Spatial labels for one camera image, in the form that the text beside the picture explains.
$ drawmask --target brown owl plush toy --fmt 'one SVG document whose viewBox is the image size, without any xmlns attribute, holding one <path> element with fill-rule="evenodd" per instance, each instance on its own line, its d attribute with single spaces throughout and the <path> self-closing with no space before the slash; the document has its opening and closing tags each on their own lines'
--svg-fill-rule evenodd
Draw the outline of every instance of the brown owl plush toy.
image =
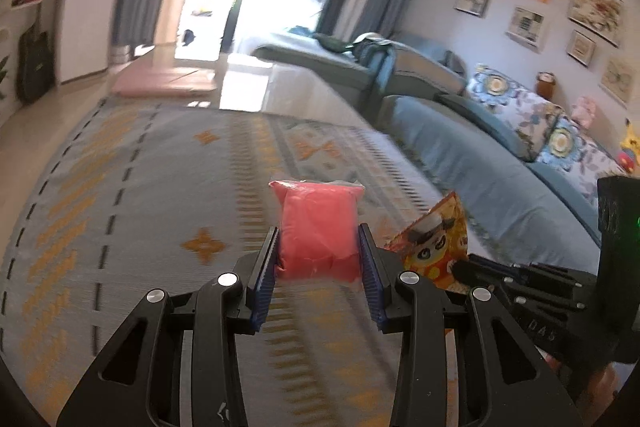
<svg viewBox="0 0 640 427">
<path fill-rule="evenodd" d="M 553 73 L 538 73 L 536 77 L 536 93 L 545 100 L 551 101 L 554 97 L 554 89 L 556 89 L 556 76 Z"/>
</svg>

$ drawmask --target yellow snack package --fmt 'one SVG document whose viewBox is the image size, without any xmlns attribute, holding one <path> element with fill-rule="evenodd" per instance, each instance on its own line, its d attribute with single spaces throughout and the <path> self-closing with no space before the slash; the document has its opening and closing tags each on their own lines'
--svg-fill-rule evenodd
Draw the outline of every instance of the yellow snack package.
<svg viewBox="0 0 640 427">
<path fill-rule="evenodd" d="M 386 245 L 401 256 L 404 269 L 415 271 L 446 289 L 455 282 L 451 266 L 467 259 L 465 211 L 455 192 L 436 204 Z"/>
</svg>

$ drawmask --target ribbed blue pad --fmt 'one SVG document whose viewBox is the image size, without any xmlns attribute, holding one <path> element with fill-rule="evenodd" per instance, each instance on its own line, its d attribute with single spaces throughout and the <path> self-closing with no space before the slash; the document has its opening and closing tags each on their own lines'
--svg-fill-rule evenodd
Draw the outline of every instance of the ribbed blue pad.
<svg viewBox="0 0 640 427">
<path fill-rule="evenodd" d="M 275 247 L 267 254 L 267 258 L 264 261 L 264 269 L 255 287 L 255 304 L 251 313 L 251 324 L 256 332 L 260 331 L 260 327 L 264 324 L 265 320 L 267 320 L 273 288 L 276 285 L 275 265 L 279 252 L 280 238 L 277 239 Z"/>
<path fill-rule="evenodd" d="M 382 283 L 378 270 L 373 261 L 372 253 L 362 231 L 358 233 L 360 245 L 360 269 L 362 270 L 362 285 L 369 303 L 369 313 L 372 320 L 382 329 L 386 323 Z"/>
</svg>

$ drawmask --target floral pillow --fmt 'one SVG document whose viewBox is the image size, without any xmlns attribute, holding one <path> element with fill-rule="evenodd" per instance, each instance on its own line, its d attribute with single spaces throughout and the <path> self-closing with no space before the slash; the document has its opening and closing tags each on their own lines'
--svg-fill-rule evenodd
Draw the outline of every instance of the floral pillow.
<svg viewBox="0 0 640 427">
<path fill-rule="evenodd" d="M 465 96 L 481 103 L 513 129 L 525 145 L 524 161 L 535 161 L 562 108 L 521 86 L 508 76 L 479 64 Z"/>
<path fill-rule="evenodd" d="M 536 160 L 556 168 L 596 210 L 599 178 L 626 172 L 567 115 L 562 115 Z"/>
</svg>

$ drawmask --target yellow plush toy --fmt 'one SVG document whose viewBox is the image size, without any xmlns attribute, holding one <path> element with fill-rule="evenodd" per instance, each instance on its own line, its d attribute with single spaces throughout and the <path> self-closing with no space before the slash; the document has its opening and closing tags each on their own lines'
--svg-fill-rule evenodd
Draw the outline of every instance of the yellow plush toy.
<svg viewBox="0 0 640 427">
<path fill-rule="evenodd" d="M 640 137 L 635 133 L 630 121 L 626 121 L 626 137 L 620 142 L 622 153 L 618 156 L 620 165 L 628 172 L 633 172 L 640 164 Z"/>
</svg>

